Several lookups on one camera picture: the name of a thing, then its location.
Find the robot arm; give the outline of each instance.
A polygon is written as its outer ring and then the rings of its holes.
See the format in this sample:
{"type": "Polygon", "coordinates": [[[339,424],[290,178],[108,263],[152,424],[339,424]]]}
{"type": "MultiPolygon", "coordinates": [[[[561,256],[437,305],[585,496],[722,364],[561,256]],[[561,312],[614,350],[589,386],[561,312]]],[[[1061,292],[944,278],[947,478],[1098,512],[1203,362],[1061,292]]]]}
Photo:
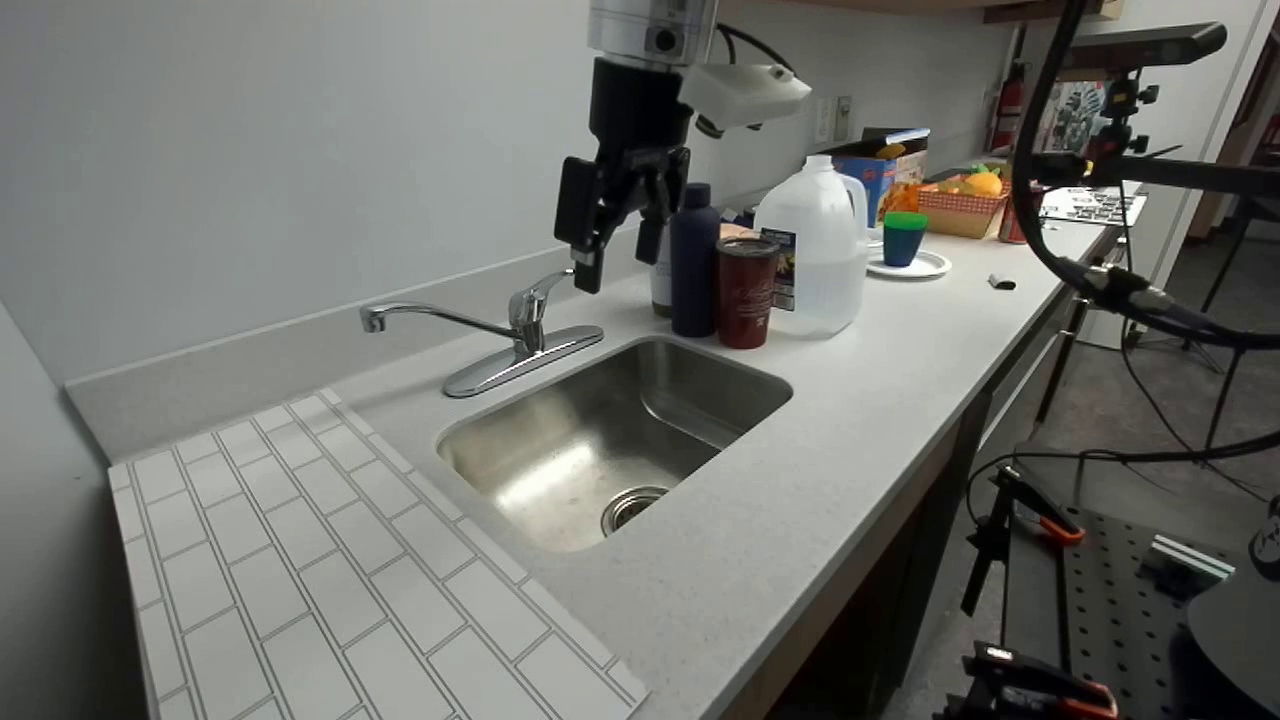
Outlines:
{"type": "Polygon", "coordinates": [[[570,244],[577,290],[598,292],[605,244],[639,207],[639,259],[654,259],[665,219],[689,178],[689,120],[759,126],[800,110],[809,86],[789,68],[707,66],[719,0],[592,0],[596,159],[561,168],[556,235],[570,244]]]}

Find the bottle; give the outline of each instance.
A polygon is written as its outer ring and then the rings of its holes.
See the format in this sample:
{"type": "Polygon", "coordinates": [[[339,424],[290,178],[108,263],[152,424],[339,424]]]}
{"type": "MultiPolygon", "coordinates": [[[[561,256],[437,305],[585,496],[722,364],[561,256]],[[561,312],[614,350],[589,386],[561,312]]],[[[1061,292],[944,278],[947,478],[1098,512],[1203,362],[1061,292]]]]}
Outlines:
{"type": "Polygon", "coordinates": [[[839,178],[831,158],[809,158],[797,178],[777,186],[757,230],[780,244],[773,328],[789,337],[839,337],[864,292],[868,273],[868,191],[839,178]]]}
{"type": "Polygon", "coordinates": [[[672,328],[675,337],[715,332],[715,239],[712,186],[689,186],[672,215],[672,328]]]}

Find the cup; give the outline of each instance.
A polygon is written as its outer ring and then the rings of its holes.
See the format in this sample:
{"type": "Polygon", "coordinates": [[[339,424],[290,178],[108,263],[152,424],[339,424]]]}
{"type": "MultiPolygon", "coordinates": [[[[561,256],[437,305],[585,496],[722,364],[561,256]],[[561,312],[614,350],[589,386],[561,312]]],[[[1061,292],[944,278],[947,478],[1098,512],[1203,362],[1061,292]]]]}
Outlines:
{"type": "Polygon", "coordinates": [[[883,263],[886,269],[907,269],[918,252],[927,215],[918,211],[886,211],[883,215],[883,263]]]}
{"type": "Polygon", "coordinates": [[[719,344],[759,350],[773,312],[777,239],[719,239],[719,344]]]}

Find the stainless steel sink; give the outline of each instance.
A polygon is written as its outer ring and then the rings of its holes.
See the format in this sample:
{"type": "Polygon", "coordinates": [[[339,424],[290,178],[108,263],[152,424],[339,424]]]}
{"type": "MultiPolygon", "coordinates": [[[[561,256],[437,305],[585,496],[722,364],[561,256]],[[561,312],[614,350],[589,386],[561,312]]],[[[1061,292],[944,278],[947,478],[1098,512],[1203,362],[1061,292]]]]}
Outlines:
{"type": "Polygon", "coordinates": [[[645,341],[447,429],[439,457],[530,545],[580,551],[789,402],[777,375],[645,341]]]}

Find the tiled drain board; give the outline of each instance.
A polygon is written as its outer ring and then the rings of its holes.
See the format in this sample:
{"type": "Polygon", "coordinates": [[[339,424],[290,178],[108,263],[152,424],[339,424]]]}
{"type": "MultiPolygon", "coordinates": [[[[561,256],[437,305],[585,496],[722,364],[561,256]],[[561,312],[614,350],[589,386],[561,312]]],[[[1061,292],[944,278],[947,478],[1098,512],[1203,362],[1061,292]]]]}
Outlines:
{"type": "Polygon", "coordinates": [[[152,713],[630,715],[649,687],[332,394],[111,470],[152,713]]]}

